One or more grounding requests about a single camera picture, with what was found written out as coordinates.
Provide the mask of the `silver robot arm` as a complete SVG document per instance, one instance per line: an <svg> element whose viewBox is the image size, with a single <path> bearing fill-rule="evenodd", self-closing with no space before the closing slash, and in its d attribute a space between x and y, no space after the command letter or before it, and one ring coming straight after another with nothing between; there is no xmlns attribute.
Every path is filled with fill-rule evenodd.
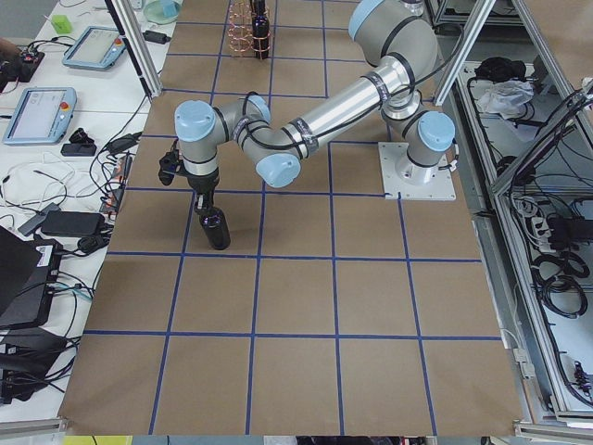
<svg viewBox="0 0 593 445"><path fill-rule="evenodd" d="M205 214L214 208L219 146L235 141L263 181L282 188L297 178L302 160L377 111L406 141L389 166L402 185L398 194L414 198L419 188L422 199L454 198L454 193L437 191L456 168L446 161L455 145L454 123L426 108L417 89L435 70L433 29L399 1L362 1L348 34L372 70L278 130L270 126L268 105L256 93L219 108L204 101L180 104L174 112L177 138L159 162L160 181L170 184L175 175L185 177L201 198L197 211Z"/></svg>

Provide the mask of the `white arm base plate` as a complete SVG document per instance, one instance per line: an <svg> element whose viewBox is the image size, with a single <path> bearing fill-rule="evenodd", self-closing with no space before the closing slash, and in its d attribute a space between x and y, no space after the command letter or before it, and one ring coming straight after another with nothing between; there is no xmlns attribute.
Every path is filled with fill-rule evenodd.
<svg viewBox="0 0 593 445"><path fill-rule="evenodd" d="M378 144L384 195L392 200L453 201L456 199L452 173L443 154L437 165L419 167L408 158L408 144Z"/></svg>

